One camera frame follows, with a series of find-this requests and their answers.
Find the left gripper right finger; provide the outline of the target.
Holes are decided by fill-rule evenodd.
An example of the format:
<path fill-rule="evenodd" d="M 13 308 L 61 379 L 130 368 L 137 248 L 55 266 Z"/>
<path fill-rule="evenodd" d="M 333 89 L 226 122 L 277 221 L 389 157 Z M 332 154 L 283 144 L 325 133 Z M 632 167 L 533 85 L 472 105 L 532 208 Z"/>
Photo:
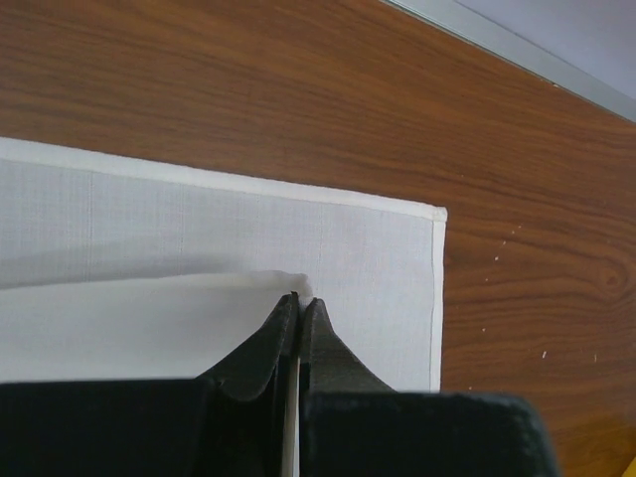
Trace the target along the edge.
<path fill-rule="evenodd" d="M 326 305 L 314 298 L 305 310 L 299 348 L 301 393 L 393 393 L 334 331 Z"/>

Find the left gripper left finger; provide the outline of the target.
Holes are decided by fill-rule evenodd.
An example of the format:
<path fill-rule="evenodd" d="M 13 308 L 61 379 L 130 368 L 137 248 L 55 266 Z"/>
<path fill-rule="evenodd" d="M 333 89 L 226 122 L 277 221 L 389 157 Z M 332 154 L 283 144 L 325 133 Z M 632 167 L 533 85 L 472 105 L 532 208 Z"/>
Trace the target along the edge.
<path fill-rule="evenodd" d="M 270 387 L 275 394 L 284 395 L 289 387 L 298 319 L 298 294 L 283 295 L 253 334 L 198 379 L 214 384 L 225 397 L 238 402 L 257 400 Z"/>

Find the white cloth napkin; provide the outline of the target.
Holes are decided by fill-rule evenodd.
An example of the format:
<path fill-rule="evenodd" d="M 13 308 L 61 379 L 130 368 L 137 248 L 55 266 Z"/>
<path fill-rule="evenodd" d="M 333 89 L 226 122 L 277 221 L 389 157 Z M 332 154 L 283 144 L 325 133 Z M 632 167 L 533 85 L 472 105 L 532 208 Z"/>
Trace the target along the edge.
<path fill-rule="evenodd" d="M 441 381 L 447 214 L 427 204 L 1 142 L 1 472 L 294 476 L 314 298 L 393 393 Z M 198 375 L 296 292 L 287 392 Z"/>

